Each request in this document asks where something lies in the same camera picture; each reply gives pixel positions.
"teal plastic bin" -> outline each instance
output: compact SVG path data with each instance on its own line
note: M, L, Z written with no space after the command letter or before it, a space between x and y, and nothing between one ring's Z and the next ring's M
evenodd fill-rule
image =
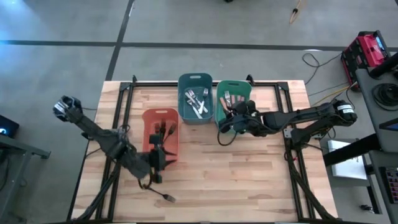
M244 100L250 100L251 85L245 81L236 80L224 80L217 85L217 97L216 97L216 114L215 122L218 127L218 122L224 119L225 113L223 111L223 105L220 102L220 97L225 96L225 91L229 91L229 95L240 95L244 96Z
M213 117L213 79L206 73L188 73L182 75L178 79L178 113L186 124L206 124L209 123ZM195 114L192 106L187 103L188 98L185 92L192 90L200 101L203 101L203 90L208 89L208 95L205 99L205 108L207 113L201 114L202 119L199 119Z

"wooden tabletop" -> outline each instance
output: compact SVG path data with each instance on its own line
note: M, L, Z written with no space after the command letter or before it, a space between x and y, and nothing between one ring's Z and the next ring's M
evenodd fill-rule
M289 83L295 110L310 106L303 81ZM95 122L111 128L120 82L105 82ZM274 89L254 87L251 99L260 111L277 111ZM150 108L177 110L176 87L135 88L129 116L130 141L142 150L143 112ZM122 123L124 107L121 110ZM290 175L284 160L282 134L255 138L238 136L232 145L218 145L214 123L189 126L180 120L179 161L162 172L163 183L152 187L170 194L170 203L160 195L141 190L137 179L122 169L116 199L115 222L292 222L297 221ZM99 148L91 142L88 153ZM318 149L303 150L310 188L329 213L337 217L328 176ZM81 215L98 193L105 156L90 155L81 175L72 218ZM106 197L104 215L108 211ZM300 192L304 213L304 194Z

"gray floor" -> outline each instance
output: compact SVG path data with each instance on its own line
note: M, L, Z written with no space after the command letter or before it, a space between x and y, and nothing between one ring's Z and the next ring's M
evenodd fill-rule
M0 0L0 40L116 42L128 0ZM394 0L307 0L296 22L288 20L288 0L136 0L125 42L347 46L362 30L381 30L389 47L398 47L398 6ZM15 211L28 223L61 222L77 182L87 141L80 130L52 115L62 95L96 108L114 47L0 44L0 114L17 121L18 140L52 151L35 158ZM112 80L176 80L206 72L214 79L307 80L313 68L301 50L146 49L123 47ZM320 62L339 52L312 52ZM347 82L339 60L320 68L309 94ZM310 97L312 103L339 87ZM360 93L350 92L358 121L337 128L338 138L361 138L373 128ZM95 112L87 115L94 118ZM369 203L365 187L347 187L330 178L340 218L388 223L383 215L358 209Z

